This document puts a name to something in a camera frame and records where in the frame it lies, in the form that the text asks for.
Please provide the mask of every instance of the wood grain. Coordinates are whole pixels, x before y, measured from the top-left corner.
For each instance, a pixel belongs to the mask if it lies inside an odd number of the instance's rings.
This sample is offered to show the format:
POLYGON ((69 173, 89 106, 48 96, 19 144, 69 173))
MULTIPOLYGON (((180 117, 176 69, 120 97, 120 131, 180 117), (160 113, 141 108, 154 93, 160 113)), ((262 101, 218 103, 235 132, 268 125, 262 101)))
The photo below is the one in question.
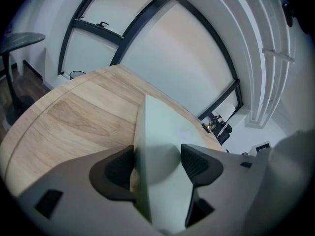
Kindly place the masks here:
POLYGON ((222 150, 200 121, 178 103, 120 65, 58 87, 31 106, 0 146, 1 175, 18 196, 52 167, 104 149, 133 144, 145 94, 192 122, 209 148, 222 150))

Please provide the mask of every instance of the white plastic panel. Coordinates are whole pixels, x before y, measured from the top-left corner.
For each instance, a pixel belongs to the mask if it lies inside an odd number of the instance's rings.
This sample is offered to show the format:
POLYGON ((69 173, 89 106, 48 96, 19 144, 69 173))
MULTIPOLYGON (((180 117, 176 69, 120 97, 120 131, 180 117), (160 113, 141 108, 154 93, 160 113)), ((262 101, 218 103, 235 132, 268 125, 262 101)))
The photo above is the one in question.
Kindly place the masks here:
POLYGON ((93 0, 83 14, 84 21, 98 24, 122 35, 132 20, 151 0, 93 0))
POLYGON ((172 1, 138 34, 121 64, 183 105, 203 113, 234 81, 203 25, 172 1))
POLYGON ((118 46, 81 29, 73 29, 63 60, 63 71, 85 73, 108 67, 118 46))
POLYGON ((191 122, 146 95, 134 136, 136 171, 140 175, 136 207, 164 235, 185 230, 191 200, 192 183, 181 164, 181 144, 206 147, 191 122))

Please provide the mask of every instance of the round table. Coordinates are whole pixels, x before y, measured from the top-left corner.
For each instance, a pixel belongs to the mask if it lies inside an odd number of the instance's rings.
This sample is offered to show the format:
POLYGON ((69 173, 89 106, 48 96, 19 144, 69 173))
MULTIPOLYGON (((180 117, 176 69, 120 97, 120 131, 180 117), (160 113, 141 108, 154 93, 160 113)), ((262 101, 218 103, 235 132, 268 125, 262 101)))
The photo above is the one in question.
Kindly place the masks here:
POLYGON ((138 108, 151 95, 194 124, 209 148, 213 134, 181 105, 121 65, 77 77, 35 102, 0 146, 1 176, 14 196, 54 166, 79 156, 133 144, 138 108))
POLYGON ((28 96, 24 95, 18 97, 14 91, 12 81, 10 78, 9 68, 10 68, 10 52, 26 47, 45 39, 45 35, 34 32, 21 32, 14 33, 8 37, 5 37, 1 41, 0 46, 0 56, 2 56, 3 65, 5 69, 6 81, 8 82, 12 104, 9 106, 6 113, 6 121, 13 125, 16 120, 28 109, 33 103, 34 100, 28 96))

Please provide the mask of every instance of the dark wooden floor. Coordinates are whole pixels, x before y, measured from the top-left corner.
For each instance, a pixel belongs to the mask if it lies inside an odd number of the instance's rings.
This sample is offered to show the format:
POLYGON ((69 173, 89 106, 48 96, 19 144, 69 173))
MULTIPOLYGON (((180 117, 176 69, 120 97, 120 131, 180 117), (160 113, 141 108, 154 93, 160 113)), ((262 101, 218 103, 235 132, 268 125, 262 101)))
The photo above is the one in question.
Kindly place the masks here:
MULTIPOLYGON (((34 101, 48 93, 40 78, 38 78, 27 66, 24 66, 24 75, 20 76, 17 69, 13 70, 13 86, 18 96, 29 95, 34 101)), ((5 137, 5 130, 2 121, 5 119, 5 113, 11 104, 11 96, 6 79, 0 81, 0 143, 5 137)))

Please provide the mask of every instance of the black window frame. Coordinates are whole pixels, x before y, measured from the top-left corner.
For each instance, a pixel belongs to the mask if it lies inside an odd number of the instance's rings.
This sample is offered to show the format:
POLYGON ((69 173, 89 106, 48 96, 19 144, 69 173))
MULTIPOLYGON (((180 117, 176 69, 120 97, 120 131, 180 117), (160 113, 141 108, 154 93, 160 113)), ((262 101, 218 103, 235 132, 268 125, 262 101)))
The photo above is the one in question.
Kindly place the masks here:
MULTIPOLYGON (((63 60, 66 52, 66 48, 72 33, 72 30, 74 28, 79 28, 86 30, 88 32, 91 32, 95 35, 98 35, 104 39, 109 40, 112 43, 115 43, 118 45, 118 49, 110 63, 110 65, 116 65, 121 62, 123 59, 126 51, 128 50, 129 46, 133 42, 133 40, 136 38, 138 33, 143 29, 143 27, 148 23, 148 21, 169 1, 171 0, 152 0, 147 6, 145 6, 142 11, 139 12, 139 14, 133 19, 133 21, 130 23, 130 25, 127 27, 125 32, 122 36, 106 29, 98 25, 91 24, 89 22, 80 20, 82 18, 83 13, 88 8, 90 3, 93 0, 82 0, 79 7, 75 11, 68 28, 66 30, 60 56, 59 56, 59 63, 58 63, 58 75, 63 74, 62 72, 62 66, 63 66, 63 60)), ((243 106, 243 100, 242 100, 242 94, 241 94, 241 88, 240 88, 240 80, 237 77, 235 67, 233 65, 232 59, 222 41, 217 31, 213 28, 213 26, 210 24, 210 22, 206 19, 205 16, 202 15, 202 13, 188 0, 177 0, 179 4, 181 4, 184 8, 186 8, 191 14, 193 14, 196 19, 206 28, 208 33, 212 36, 212 38, 215 40, 216 44, 218 45, 219 49, 221 50, 227 64, 229 67, 229 70, 232 74, 232 78, 234 82, 232 85, 227 88, 221 96, 206 110, 204 111, 198 119, 203 120, 206 117, 209 117, 210 119, 214 118, 214 115, 212 114, 212 111, 218 107, 233 91, 236 93, 236 98, 238 105, 236 106, 236 109, 232 116, 243 106)))

